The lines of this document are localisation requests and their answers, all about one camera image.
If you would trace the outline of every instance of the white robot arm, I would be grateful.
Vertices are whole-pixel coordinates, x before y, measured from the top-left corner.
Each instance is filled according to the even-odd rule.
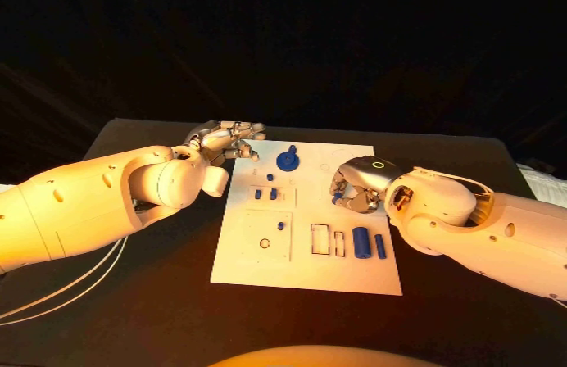
[[[459,181],[472,185],[472,191]],[[348,184],[358,195],[342,197]],[[541,297],[567,300],[567,210],[495,193],[480,183],[374,156],[336,171],[333,203],[361,213],[384,204],[410,246],[447,255],[467,269]]]
[[[187,207],[202,189],[219,197],[225,158],[257,153],[262,124],[209,121],[183,145],[151,146],[55,168],[0,194],[0,274],[108,245]]]

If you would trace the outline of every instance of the table surface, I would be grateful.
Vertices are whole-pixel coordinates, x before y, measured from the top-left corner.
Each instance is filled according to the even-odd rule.
[[[85,158],[173,146],[193,126],[112,120]],[[267,134],[273,140],[374,145],[405,171],[417,165],[532,197],[499,140],[288,128],[268,128]],[[206,365],[258,349],[326,344],[441,365],[567,365],[565,310],[446,256],[420,254],[394,227],[402,297],[211,283],[224,210],[225,196],[202,193],[189,208],[128,239],[114,270],[84,298],[0,327],[0,364]],[[10,272],[0,282],[0,311],[59,288],[107,251]],[[66,300],[55,299],[49,306]]]

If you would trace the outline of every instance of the dark wall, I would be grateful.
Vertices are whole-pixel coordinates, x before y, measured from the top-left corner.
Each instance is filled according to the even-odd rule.
[[[108,120],[501,138],[565,175],[564,0],[1,0],[1,173]]]

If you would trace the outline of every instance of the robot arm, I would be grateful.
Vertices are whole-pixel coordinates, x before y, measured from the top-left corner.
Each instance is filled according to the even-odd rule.
[[[209,121],[182,146],[151,146],[55,168],[0,194],[0,274],[82,254],[187,207],[200,189],[219,197],[225,158],[257,153],[241,138],[264,125]]]
[[[352,200],[342,197],[348,183],[358,192]],[[495,193],[480,183],[431,170],[402,174],[376,157],[342,164],[330,194],[335,204],[362,213],[375,211],[382,201],[391,224],[420,252],[447,255],[516,289],[567,300],[563,207]]]

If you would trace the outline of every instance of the small blue piece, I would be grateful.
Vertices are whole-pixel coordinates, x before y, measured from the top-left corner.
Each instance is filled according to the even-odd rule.
[[[366,259],[372,256],[369,249],[368,229],[359,226],[352,229],[352,241],[355,242],[355,257]]]
[[[291,172],[299,167],[297,148],[291,144],[290,150],[283,152],[275,159],[275,165],[284,172]]]
[[[340,199],[342,198],[342,194],[340,193],[335,193],[335,196],[333,196],[333,205],[336,204],[336,199]]]
[[[375,235],[375,248],[378,249],[378,257],[387,259],[387,250],[384,249],[384,240],[381,234]]]

